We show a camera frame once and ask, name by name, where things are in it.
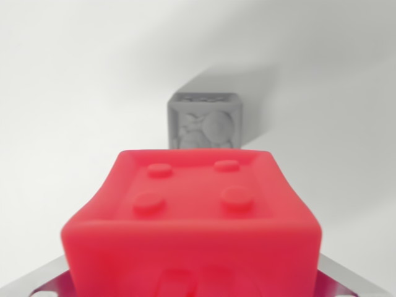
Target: white background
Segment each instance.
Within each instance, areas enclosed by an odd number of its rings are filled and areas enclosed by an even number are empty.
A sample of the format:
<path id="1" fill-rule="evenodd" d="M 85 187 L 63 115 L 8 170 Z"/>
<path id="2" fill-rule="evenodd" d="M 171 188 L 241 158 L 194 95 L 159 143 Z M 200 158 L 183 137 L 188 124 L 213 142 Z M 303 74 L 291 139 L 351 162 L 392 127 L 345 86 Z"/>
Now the white background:
<path id="1" fill-rule="evenodd" d="M 118 152 L 166 149 L 179 88 L 238 92 L 322 252 L 396 295 L 396 2 L 0 1 L 0 286 Z"/>

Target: gray plastic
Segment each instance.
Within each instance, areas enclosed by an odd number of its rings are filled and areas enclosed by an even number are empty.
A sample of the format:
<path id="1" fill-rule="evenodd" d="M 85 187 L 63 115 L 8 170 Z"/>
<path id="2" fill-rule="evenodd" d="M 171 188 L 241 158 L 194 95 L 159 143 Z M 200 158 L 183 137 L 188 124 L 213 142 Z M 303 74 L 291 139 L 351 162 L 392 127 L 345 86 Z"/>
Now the gray plastic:
<path id="1" fill-rule="evenodd" d="M 240 148 L 242 102 L 234 93 L 176 93 L 168 129 L 171 149 Z"/>

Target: red plastic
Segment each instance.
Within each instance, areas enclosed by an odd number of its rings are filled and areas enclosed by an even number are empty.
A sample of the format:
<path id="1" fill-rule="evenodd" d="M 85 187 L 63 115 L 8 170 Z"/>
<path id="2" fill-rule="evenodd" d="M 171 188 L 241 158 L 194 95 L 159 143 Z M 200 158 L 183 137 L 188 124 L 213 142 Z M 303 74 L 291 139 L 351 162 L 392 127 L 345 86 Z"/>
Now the red plastic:
<path id="1" fill-rule="evenodd" d="M 321 228 L 268 152 L 137 150 L 62 240 L 79 297 L 311 297 Z"/>

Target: gray cube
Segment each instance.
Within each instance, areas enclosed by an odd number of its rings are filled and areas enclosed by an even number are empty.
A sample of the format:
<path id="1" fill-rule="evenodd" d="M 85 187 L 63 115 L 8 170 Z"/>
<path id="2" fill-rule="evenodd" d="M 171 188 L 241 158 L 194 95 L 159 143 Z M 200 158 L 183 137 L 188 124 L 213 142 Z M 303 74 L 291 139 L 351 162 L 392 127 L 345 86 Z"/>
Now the gray cube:
<path id="1" fill-rule="evenodd" d="M 176 93 L 168 102 L 171 149 L 240 148 L 242 102 L 234 93 Z"/>

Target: red block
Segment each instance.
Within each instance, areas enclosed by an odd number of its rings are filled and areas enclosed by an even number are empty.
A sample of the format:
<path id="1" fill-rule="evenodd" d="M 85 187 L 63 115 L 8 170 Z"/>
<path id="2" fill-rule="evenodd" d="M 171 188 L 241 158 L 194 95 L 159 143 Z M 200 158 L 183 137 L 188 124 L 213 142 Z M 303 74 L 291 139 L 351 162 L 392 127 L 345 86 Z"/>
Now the red block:
<path id="1" fill-rule="evenodd" d="M 62 241 L 79 297 L 311 297 L 321 228 L 268 152 L 131 150 Z"/>

